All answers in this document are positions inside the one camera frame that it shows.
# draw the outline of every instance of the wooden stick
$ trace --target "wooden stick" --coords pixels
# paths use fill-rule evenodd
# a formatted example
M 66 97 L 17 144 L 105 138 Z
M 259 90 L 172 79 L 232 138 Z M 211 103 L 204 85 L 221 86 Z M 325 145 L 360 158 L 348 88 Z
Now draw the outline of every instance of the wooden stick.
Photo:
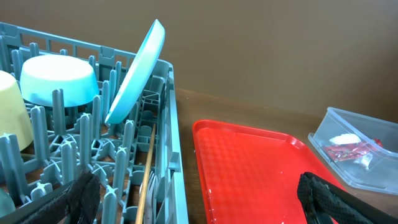
M 142 180 L 141 196 L 139 197 L 139 202 L 138 202 L 136 224 L 142 224 L 142 219 L 144 216 L 144 206 L 145 206 L 145 198 L 147 197 L 150 164 L 152 162 L 152 154 L 154 152 L 155 133 L 156 133 L 155 129 L 156 129 L 156 124 L 154 124 L 154 127 L 152 128 L 152 134 L 150 135 L 147 162 L 145 163 L 144 179 Z

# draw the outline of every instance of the dish rack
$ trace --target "dish rack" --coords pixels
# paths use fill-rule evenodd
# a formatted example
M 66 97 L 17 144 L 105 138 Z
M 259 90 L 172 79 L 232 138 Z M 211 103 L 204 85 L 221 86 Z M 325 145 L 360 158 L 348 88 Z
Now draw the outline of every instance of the dish rack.
M 29 39 L 43 44 L 27 41 Z M 69 50 L 62 48 L 54 52 L 53 46 L 59 43 Z M 93 54 L 82 58 L 78 50 Z M 17 80 L 28 58 L 69 55 L 69 52 L 94 68 L 100 95 L 91 103 L 73 108 L 63 107 L 62 90 L 53 91 L 52 107 L 26 102 L 34 130 L 33 147 L 29 147 L 34 148 L 34 154 L 25 153 L 29 147 L 19 152 L 12 133 L 1 136 L 0 155 L 9 161 L 0 165 L 0 185 L 7 185 L 15 206 L 23 206 L 52 191 L 53 187 L 75 179 L 82 169 L 88 169 L 107 189 L 98 208 L 98 215 L 106 216 L 101 217 L 102 223 L 110 223 L 104 220 L 112 220 L 118 210 L 121 211 L 118 222 L 132 222 L 137 205 L 128 205 L 127 201 L 136 189 L 133 186 L 141 185 L 145 164 L 139 162 L 139 155 L 148 152 L 151 129 L 156 124 L 152 170 L 159 181 L 154 193 L 153 205 L 157 208 L 154 208 L 153 220 L 154 223 L 188 223 L 173 65 L 158 60 L 129 116 L 119 124 L 104 124 L 109 106 L 136 56 L 134 53 L 0 22 L 0 70 L 13 74 Z M 122 65 L 118 58 L 126 63 Z M 80 154 L 81 147 L 87 150 Z M 126 156 L 119 153 L 116 156 L 120 147 L 127 152 Z M 28 183 L 25 175 L 35 170 L 42 170 L 40 179 Z M 6 177 L 13 181 L 6 182 Z M 116 188 L 123 188 L 121 195 L 115 193 Z

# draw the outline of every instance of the table surface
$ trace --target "table surface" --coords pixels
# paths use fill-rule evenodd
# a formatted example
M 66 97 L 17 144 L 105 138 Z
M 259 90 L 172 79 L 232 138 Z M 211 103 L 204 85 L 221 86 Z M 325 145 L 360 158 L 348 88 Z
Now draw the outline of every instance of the table surface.
M 398 218 L 398 212 L 396 212 L 398 211 L 398 196 L 354 189 L 346 185 L 312 147 L 307 137 L 309 133 L 317 130 L 322 121 L 321 118 L 314 118 L 275 108 L 263 108 L 188 90 L 176 89 L 176 95 L 185 193 L 187 196 L 188 217 L 191 224 L 206 223 L 205 207 L 201 194 L 192 135 L 192 125 L 199 119 L 224 121 L 293 135 L 309 146 L 313 153 L 320 158 L 323 164 L 343 184 L 350 194 Z M 27 174 L 27 181 L 32 182 L 37 180 L 41 172 L 41 170 L 37 170 Z M 138 190 L 139 186 L 133 186 L 133 194 L 131 194 L 128 204 L 138 204 Z M 104 193 L 104 189 L 101 189 L 101 197 L 103 197 Z

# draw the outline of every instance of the brown background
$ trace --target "brown background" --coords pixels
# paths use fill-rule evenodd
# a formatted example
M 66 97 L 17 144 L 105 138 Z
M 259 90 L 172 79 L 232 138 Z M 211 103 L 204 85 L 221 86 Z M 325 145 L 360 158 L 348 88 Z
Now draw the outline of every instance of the brown background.
M 398 1 L 18 0 L 0 21 L 136 52 L 158 18 L 177 87 L 324 116 L 398 121 Z

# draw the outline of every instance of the transparent bin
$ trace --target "transparent bin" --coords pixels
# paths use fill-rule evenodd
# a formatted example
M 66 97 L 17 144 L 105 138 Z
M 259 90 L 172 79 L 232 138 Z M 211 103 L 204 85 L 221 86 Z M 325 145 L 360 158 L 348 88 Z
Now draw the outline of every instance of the transparent bin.
M 355 134 L 357 143 L 333 143 L 342 134 Z M 334 171 L 350 186 L 398 195 L 398 124 L 328 108 L 315 134 L 308 138 Z M 331 148 L 345 150 L 345 154 L 360 152 L 354 159 L 331 157 Z
M 153 221 L 160 224 L 188 223 L 173 65 L 158 60 L 144 91 L 127 118 L 120 124 L 108 125 L 103 123 L 104 118 L 101 118 L 101 114 L 108 113 L 110 102 L 136 55 L 111 47 L 0 22 L 0 70 L 13 74 L 19 80 L 23 63 L 31 57 L 45 54 L 70 55 L 86 60 L 95 70 L 101 93 L 100 96 L 95 96 L 92 102 L 83 107 L 79 106 L 79 108 L 64 108 L 63 103 L 59 101 L 53 102 L 53 107 L 42 107 L 26 102 L 28 114 L 31 120 L 35 121 L 32 122 L 35 124 L 34 132 L 44 129 L 42 133 L 34 136 L 34 154 L 28 154 L 25 151 L 19 152 L 18 145 L 15 144 L 15 137 L 10 136 L 11 143 L 6 143 L 7 136 L 0 134 L 2 156 L 12 158 L 12 161 L 7 164 L 20 164 L 22 167 L 14 172 L 0 162 L 0 186 L 3 187 L 7 184 L 15 205 L 18 207 L 31 203 L 35 199 L 36 191 L 48 193 L 43 188 L 44 185 L 54 187 L 65 184 L 62 167 L 66 160 L 61 156 L 61 150 L 63 150 L 61 148 L 66 141 L 75 142 L 76 144 L 71 144 L 68 147 L 79 152 L 76 145 L 79 146 L 79 141 L 83 138 L 81 133 L 88 136 L 88 130 L 84 129 L 86 130 L 84 132 L 81 128 L 82 117 L 85 117 L 84 119 L 87 121 L 87 114 L 92 114 L 93 118 L 97 118 L 94 119 L 95 124 L 92 124 L 91 127 L 96 134 L 91 145 L 92 158 L 88 160 L 85 169 L 99 177 L 102 188 L 115 190 L 115 184 L 112 184 L 111 180 L 116 176 L 118 167 L 121 166 L 121 163 L 115 162 L 118 160 L 116 153 L 119 147 L 131 147 L 128 153 L 129 157 L 126 158 L 128 159 L 127 169 L 119 169 L 121 171 L 118 172 L 118 175 L 125 176 L 125 181 L 128 180 L 127 187 L 123 186 L 123 197 L 120 200 L 115 199 L 112 190 L 107 191 L 104 196 L 111 198 L 110 200 L 117 200 L 118 211 L 121 212 L 115 214 L 116 210 L 109 209 L 110 206 L 105 205 L 104 200 L 101 199 L 98 214 L 106 214 L 109 219 L 105 220 L 113 220 L 114 216 L 117 216 L 118 223 L 129 223 L 135 220 L 137 206 L 129 205 L 127 200 L 133 193 L 137 194 L 132 186 L 139 186 L 142 183 L 145 166 L 143 163 L 145 163 L 149 149 L 150 130 L 153 124 L 156 124 L 152 170 L 157 177 L 158 187 L 154 193 Z M 110 83 L 115 82 L 116 90 L 111 91 Z M 57 94 L 59 99 L 63 99 L 60 96 L 63 94 L 61 91 L 55 90 L 52 94 Z M 82 169 L 82 165 L 76 163 L 79 162 L 78 159 L 79 157 L 74 162 L 68 160 L 71 163 L 66 167 L 78 172 Z M 27 182 L 25 174 L 35 170 L 42 170 L 39 179 Z M 20 181 L 7 182 L 6 177 L 13 177 Z

